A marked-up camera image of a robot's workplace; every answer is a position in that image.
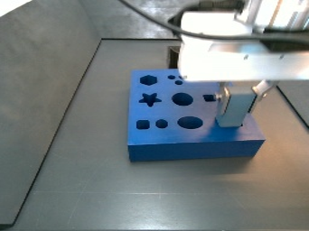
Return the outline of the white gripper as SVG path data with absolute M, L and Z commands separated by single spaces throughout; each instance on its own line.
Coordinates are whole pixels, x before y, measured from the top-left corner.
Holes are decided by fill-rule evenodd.
M 248 35 L 250 25 L 234 20 L 234 13 L 187 12 L 180 29 L 197 34 Z M 309 51 L 270 52 L 258 41 L 217 41 L 180 36 L 177 69 L 187 81 L 262 80 L 252 86 L 254 100 L 248 112 L 278 85 L 276 80 L 309 79 Z M 216 115 L 225 113 L 228 83 L 219 83 L 215 93 Z

